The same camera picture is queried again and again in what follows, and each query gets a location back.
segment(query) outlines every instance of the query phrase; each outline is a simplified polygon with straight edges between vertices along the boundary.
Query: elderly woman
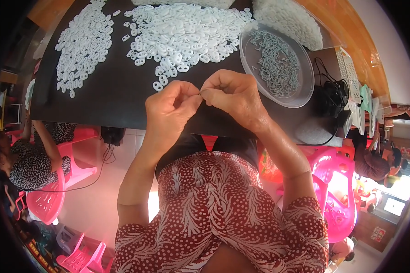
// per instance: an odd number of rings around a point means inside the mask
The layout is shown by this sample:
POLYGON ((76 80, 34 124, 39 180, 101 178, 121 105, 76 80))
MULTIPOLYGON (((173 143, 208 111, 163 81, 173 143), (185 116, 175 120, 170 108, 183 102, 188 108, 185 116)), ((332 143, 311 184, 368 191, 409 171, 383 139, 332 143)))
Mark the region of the elderly woman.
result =
POLYGON ((117 272, 324 272, 325 222, 306 157, 268 116, 251 75, 219 70, 199 91, 173 81, 146 101, 147 131, 118 194, 117 272), (202 100, 264 144, 284 176, 284 210, 261 187, 254 140, 207 151, 183 134, 202 100), (149 223, 156 175, 160 211, 149 223))
POLYGON ((74 138, 76 124, 31 121, 27 113, 22 138, 12 146, 0 132, 0 171, 20 190, 40 190, 58 181, 56 170, 70 172, 70 157, 61 157, 56 145, 74 138), (30 143, 33 124, 33 144, 30 143))

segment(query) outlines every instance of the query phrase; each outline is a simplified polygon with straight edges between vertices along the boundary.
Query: black table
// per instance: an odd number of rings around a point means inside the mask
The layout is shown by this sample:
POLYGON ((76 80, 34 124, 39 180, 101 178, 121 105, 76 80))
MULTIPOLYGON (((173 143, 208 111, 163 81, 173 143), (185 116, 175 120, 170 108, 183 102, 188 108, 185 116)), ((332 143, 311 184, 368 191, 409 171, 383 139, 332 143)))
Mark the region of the black table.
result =
MULTIPOLYGON (((145 65, 135 66, 134 61, 126 57, 133 38, 122 42, 121 37, 130 34, 130 28, 124 27, 125 21, 131 21, 123 13, 132 10, 130 0, 107 1, 103 7, 104 14, 121 10, 121 14, 112 17, 114 31, 112 46, 106 61, 99 63, 88 79, 83 81, 83 88, 77 89, 75 98, 70 98, 68 91, 63 94, 56 90, 56 66, 60 52, 55 45, 61 32, 89 0, 76 0, 66 12, 47 46, 37 73, 31 104, 33 120, 91 124, 120 128, 146 129, 146 109, 144 102, 155 93, 152 83, 157 81, 153 60, 146 60, 145 65)), ((237 0, 232 8, 252 9, 249 0, 237 0)), ((317 56, 323 59, 328 72, 340 79, 340 71, 334 49, 309 52, 310 58, 317 56)), ((203 82, 219 69, 230 69, 244 73, 240 60, 240 51, 220 63, 199 62, 187 73, 178 73, 176 80, 185 80, 200 88, 203 82)), ((332 118, 320 118, 314 114, 314 100, 307 105, 291 109, 280 106, 261 95, 261 100, 269 115, 296 142, 318 144, 327 141, 335 133, 336 122, 332 118)), ((241 127, 227 113, 203 103, 197 114, 190 119, 186 131, 195 134, 207 134, 231 137, 255 137, 250 131, 241 127)), ((334 137, 329 145, 341 146, 341 139, 334 137)))

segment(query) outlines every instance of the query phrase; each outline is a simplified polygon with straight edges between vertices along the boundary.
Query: polka dot pattern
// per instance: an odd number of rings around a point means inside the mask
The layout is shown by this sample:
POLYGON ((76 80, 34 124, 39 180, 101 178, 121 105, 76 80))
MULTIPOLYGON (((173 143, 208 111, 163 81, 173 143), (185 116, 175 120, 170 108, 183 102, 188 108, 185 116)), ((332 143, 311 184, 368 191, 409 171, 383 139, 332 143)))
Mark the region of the polka dot pattern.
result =
POLYGON ((302 197, 281 212, 244 159, 199 152, 166 166, 158 182, 160 211, 149 226, 117 231, 117 272, 199 273, 221 242, 259 272, 325 271, 328 237, 317 200, 302 197))

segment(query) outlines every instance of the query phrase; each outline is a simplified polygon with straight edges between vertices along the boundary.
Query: pile of white plastic pieces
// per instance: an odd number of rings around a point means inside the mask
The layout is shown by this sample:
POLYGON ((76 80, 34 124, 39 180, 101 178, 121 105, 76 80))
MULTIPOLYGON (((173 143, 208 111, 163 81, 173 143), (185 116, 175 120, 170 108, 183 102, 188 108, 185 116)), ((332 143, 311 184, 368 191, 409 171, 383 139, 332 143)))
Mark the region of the pile of white plastic pieces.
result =
POLYGON ((81 13, 69 23, 58 40, 55 50, 61 52, 56 66, 58 83, 56 89, 65 93, 70 90, 71 98, 75 90, 82 88, 83 81, 96 69, 98 63, 106 59, 112 45, 113 31, 111 15, 105 16, 102 7, 107 0, 91 0, 81 13))
POLYGON ((216 7, 220 9, 227 10, 230 8, 235 0, 131 0, 134 5, 145 6, 145 5, 160 5, 160 4, 174 4, 178 2, 186 4, 196 4, 203 7, 216 7))
POLYGON ((161 91, 168 78, 178 72, 187 72, 199 61, 204 63, 223 61, 239 45, 239 35, 243 27, 251 22, 249 8, 223 10, 185 3, 173 5, 140 6, 124 13, 132 16, 124 26, 131 29, 131 50, 126 57, 142 66, 147 59, 159 65, 155 75, 159 81, 153 83, 156 91, 161 91))
POLYGON ((293 0, 253 0, 255 19, 301 43, 309 50, 323 48, 316 20, 293 0))

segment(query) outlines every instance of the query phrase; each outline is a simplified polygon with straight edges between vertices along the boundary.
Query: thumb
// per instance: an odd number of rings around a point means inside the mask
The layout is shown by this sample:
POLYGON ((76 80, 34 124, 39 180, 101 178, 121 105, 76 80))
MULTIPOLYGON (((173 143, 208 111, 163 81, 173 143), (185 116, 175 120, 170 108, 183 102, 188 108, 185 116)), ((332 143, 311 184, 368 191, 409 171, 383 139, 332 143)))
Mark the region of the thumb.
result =
POLYGON ((217 107, 223 111, 228 110, 231 102, 231 94, 226 94, 220 89, 207 88, 201 91, 201 96, 208 106, 217 107))
POLYGON ((185 117, 192 117, 196 112, 202 102, 202 97, 200 95, 192 95, 185 101, 183 101, 180 106, 175 110, 179 114, 185 117))

